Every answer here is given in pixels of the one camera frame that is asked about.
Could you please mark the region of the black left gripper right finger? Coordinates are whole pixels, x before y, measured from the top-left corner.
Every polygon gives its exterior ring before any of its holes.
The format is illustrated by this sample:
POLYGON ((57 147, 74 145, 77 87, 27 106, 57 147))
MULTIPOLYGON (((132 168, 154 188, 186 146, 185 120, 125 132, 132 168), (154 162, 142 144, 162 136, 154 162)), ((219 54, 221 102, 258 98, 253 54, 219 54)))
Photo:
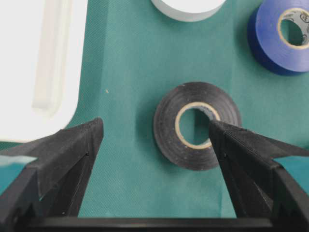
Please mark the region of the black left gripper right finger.
POLYGON ((216 220, 213 231, 308 231, 306 149, 218 120, 209 136, 237 215, 216 220))

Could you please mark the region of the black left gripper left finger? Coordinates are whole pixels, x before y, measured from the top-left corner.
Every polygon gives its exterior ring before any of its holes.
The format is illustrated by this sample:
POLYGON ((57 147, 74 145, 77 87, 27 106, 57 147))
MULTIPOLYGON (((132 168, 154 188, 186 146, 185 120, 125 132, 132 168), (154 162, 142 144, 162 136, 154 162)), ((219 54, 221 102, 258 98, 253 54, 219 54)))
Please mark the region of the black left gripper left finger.
POLYGON ((75 217, 103 140, 103 120, 0 152, 0 229, 13 232, 31 218, 75 217))

